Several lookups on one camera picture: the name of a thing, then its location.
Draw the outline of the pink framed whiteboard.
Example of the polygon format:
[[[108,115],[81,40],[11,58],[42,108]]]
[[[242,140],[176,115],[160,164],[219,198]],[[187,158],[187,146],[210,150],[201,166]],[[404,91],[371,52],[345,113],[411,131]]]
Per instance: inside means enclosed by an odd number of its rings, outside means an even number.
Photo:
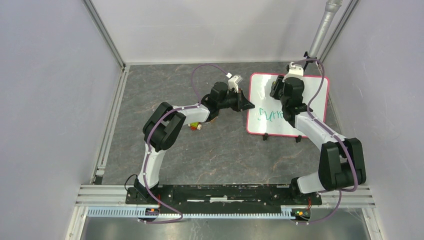
[[[277,73],[255,72],[250,77],[248,100],[255,105],[255,108],[247,112],[246,130],[249,134],[282,137],[302,136],[304,133],[294,129],[284,120],[282,105],[279,100],[270,97],[271,85],[277,79]],[[308,104],[313,95],[317,92],[322,78],[316,75],[306,75],[303,78],[305,89],[303,92],[303,102]],[[324,78],[323,85],[317,97],[312,101],[310,107],[313,112],[322,120],[326,119],[328,93],[330,81]]]

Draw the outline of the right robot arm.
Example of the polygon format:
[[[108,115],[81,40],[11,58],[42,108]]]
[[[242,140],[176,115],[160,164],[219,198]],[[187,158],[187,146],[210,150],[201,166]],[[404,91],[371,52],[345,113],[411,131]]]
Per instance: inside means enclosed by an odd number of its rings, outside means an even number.
[[[283,118],[306,135],[319,149],[318,170],[296,177],[289,185],[289,199],[302,204],[309,193],[355,191],[367,179],[363,146],[357,138],[346,138],[322,122],[304,103],[304,81],[279,75],[271,85],[270,97],[280,101]]]

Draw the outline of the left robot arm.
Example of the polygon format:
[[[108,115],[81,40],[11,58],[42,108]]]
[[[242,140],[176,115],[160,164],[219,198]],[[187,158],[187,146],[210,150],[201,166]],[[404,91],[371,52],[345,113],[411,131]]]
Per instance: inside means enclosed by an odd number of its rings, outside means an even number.
[[[168,149],[176,142],[183,126],[193,123],[206,123],[215,119],[221,109],[242,112],[254,109],[240,88],[230,88],[225,82],[216,82],[209,94],[199,103],[186,106],[173,106],[162,102],[143,127],[145,155],[141,172],[134,182],[138,197],[145,204],[157,198],[154,188],[159,183],[159,172]]]

